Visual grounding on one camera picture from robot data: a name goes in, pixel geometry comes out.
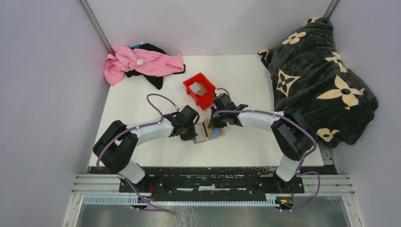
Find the gray floor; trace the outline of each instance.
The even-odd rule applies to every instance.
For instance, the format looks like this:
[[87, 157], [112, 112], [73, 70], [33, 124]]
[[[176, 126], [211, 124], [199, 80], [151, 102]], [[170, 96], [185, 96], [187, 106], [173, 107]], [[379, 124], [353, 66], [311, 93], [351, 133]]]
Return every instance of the gray floor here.
[[[300, 206], [310, 198], [296, 197]], [[83, 205], [80, 227], [349, 227], [341, 197], [317, 198], [305, 209], [280, 213], [264, 207], [168, 207], [172, 212], [137, 212], [125, 206]]]

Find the pink cloth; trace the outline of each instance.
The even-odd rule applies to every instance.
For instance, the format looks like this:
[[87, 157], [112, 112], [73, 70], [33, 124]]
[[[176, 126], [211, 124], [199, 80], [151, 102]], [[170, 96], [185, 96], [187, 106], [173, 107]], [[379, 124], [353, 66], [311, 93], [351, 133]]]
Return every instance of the pink cloth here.
[[162, 77], [175, 72], [184, 71], [183, 56], [176, 57], [155, 51], [133, 49], [126, 46], [116, 46], [115, 56], [107, 55], [105, 77], [110, 85], [116, 85], [124, 78], [124, 74], [136, 70], [148, 76]]

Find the white table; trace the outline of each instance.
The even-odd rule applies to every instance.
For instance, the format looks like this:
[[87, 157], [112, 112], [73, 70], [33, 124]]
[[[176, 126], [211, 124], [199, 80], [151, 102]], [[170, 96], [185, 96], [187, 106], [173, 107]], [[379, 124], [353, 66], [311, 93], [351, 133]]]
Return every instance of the white table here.
[[[236, 105], [273, 110], [270, 74], [258, 55], [184, 56], [184, 63], [186, 72], [166, 76], [161, 90], [143, 76], [124, 78], [110, 87], [96, 141], [115, 120], [130, 124], [158, 119], [158, 113], [146, 101], [149, 93], [165, 95], [179, 106], [190, 105], [199, 112], [199, 122], [210, 118], [210, 109], [202, 111], [197, 107], [183, 85], [199, 72], [216, 87], [226, 88]], [[164, 114], [175, 111], [163, 98], [154, 96], [151, 101]], [[179, 137], [150, 141], [135, 148], [132, 160], [141, 166], [278, 166], [281, 156], [272, 133], [229, 125], [223, 136], [203, 143], [181, 141]], [[96, 159], [92, 153], [89, 166], [95, 166]], [[307, 157], [304, 166], [323, 166], [319, 149]]]

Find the black cloth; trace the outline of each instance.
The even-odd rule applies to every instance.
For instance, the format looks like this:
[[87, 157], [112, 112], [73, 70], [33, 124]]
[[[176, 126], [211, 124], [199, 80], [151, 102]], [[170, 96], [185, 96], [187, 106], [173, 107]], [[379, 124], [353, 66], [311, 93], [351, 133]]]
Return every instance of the black cloth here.
[[[156, 52], [159, 52], [159, 53], [162, 53], [162, 54], [167, 54], [164, 50], [162, 50], [162, 49], [160, 49], [157, 46], [154, 46], [152, 44], [141, 44], [141, 45], [139, 45], [138, 48], [139, 49], [143, 49], [143, 50], [147, 50], [147, 51], [156, 51]], [[176, 72], [176, 73], [173, 73], [173, 74], [182, 74], [182, 73], [185, 73], [185, 64], [184, 64], [184, 71]], [[128, 71], [128, 72], [125, 73], [125, 75], [127, 77], [143, 75], [157, 89], [160, 90], [163, 87], [164, 77], [148, 76], [148, 75], [142, 74], [142, 73], [140, 73], [140, 72], [138, 72], [136, 70]]]
[[342, 65], [330, 21], [309, 20], [283, 44], [259, 54], [271, 75], [274, 110], [297, 109], [329, 148], [340, 141], [355, 144], [373, 120], [377, 99]]

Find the red plastic bin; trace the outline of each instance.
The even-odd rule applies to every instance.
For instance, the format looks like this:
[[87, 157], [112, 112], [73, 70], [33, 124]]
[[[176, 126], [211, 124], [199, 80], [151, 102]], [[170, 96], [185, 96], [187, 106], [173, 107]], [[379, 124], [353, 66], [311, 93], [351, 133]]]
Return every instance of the red plastic bin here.
[[[208, 90], [207, 93], [202, 96], [196, 95], [189, 88], [189, 86], [195, 82], [198, 82], [205, 86]], [[201, 72], [184, 81], [183, 84], [185, 85], [187, 95], [190, 95], [195, 100], [195, 104], [199, 106], [202, 110], [206, 110], [209, 106], [213, 105], [216, 87]]]

